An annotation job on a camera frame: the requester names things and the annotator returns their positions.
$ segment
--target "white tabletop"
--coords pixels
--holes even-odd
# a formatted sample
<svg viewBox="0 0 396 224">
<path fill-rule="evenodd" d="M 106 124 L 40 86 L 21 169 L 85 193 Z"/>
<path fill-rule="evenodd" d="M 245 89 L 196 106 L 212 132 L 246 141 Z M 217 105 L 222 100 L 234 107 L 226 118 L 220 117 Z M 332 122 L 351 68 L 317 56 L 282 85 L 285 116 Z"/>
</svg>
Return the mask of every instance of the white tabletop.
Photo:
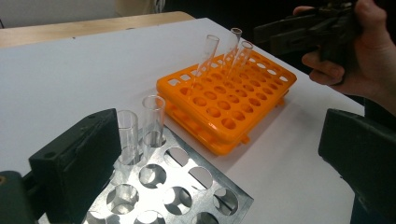
<svg viewBox="0 0 396 224">
<path fill-rule="evenodd" d="M 141 117 L 157 79 L 198 63 L 208 34 L 223 53 L 228 30 L 208 19 L 0 49 L 0 171 L 26 175 L 31 155 L 91 113 L 130 109 Z M 354 194 L 318 143 L 328 108 L 362 107 L 255 50 L 298 80 L 249 144 L 218 157 L 172 120 L 166 125 L 254 199 L 243 223 L 349 223 Z"/>
</svg>

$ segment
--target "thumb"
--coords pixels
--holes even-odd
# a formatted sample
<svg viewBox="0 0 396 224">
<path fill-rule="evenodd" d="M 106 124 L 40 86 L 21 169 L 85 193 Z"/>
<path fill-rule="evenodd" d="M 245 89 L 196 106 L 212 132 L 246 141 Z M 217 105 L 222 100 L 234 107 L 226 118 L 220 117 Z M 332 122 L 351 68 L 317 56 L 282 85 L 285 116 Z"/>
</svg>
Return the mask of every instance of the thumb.
<svg viewBox="0 0 396 224">
<path fill-rule="evenodd" d="M 355 6 L 355 14 L 363 30 L 361 40 L 367 46 L 378 48 L 389 43 L 387 13 L 374 0 L 359 0 Z"/>
</svg>

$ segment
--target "orange test tube rack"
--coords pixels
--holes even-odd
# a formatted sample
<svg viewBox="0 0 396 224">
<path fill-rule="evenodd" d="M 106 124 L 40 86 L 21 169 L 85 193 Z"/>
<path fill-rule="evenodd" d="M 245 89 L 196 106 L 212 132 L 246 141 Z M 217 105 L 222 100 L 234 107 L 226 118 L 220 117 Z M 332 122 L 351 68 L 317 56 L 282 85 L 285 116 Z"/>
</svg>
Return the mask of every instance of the orange test tube rack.
<svg viewBox="0 0 396 224">
<path fill-rule="evenodd" d="M 206 74 L 196 77 L 197 65 L 157 80 L 166 101 L 166 114 L 210 151 L 226 155 L 277 105 L 296 76 L 257 51 L 251 51 L 241 69 L 227 74 L 222 55 L 215 57 Z"/>
</svg>

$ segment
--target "hand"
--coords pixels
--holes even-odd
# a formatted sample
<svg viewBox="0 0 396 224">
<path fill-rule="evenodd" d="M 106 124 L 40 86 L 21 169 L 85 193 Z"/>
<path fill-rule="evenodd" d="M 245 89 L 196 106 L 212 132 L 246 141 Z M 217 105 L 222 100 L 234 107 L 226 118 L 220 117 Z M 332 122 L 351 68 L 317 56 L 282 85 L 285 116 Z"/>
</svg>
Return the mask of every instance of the hand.
<svg viewBox="0 0 396 224">
<path fill-rule="evenodd" d="M 309 7 L 297 7 L 293 13 Z M 302 61 L 312 67 L 313 81 L 328 85 L 344 94 L 370 99 L 396 116 L 396 47 L 386 28 L 386 12 L 374 0 L 359 0 L 355 6 L 362 34 L 354 43 L 356 64 L 348 69 L 329 61 L 321 61 L 318 51 L 305 54 Z"/>
</svg>

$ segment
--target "glass test tube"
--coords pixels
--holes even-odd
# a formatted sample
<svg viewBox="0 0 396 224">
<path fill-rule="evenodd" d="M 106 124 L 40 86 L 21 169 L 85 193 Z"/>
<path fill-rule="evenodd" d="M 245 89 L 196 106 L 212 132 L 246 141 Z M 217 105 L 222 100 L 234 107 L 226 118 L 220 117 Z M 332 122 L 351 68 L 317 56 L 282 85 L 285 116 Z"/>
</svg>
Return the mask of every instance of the glass test tube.
<svg viewBox="0 0 396 224">
<path fill-rule="evenodd" d="M 158 95 L 150 95 L 142 101 L 144 107 L 143 114 L 143 134 L 145 157 L 151 155 L 151 150 L 163 145 L 163 119 L 165 111 L 165 100 Z"/>
<path fill-rule="evenodd" d="M 216 54 L 218 45 L 219 45 L 218 37 L 216 37 L 215 35 L 206 36 L 204 52 L 202 54 L 200 63 L 198 63 L 197 70 L 195 72 L 195 78 L 201 77 L 209 71 L 213 57 Z"/>
<path fill-rule="evenodd" d="M 242 35 L 242 30 L 239 28 L 232 28 L 228 37 L 227 49 L 222 60 L 222 67 L 224 74 L 227 76 L 230 72 L 236 52 L 238 51 L 239 40 Z"/>
<path fill-rule="evenodd" d="M 241 42 L 238 53 L 233 60 L 233 65 L 227 79 L 231 76 L 237 76 L 244 69 L 245 64 L 250 57 L 250 52 L 253 50 L 253 44 L 244 40 Z"/>
<path fill-rule="evenodd" d="M 130 110 L 120 110 L 117 112 L 117 119 L 121 144 L 119 161 L 123 165 L 137 164 L 139 162 L 137 115 Z"/>
</svg>

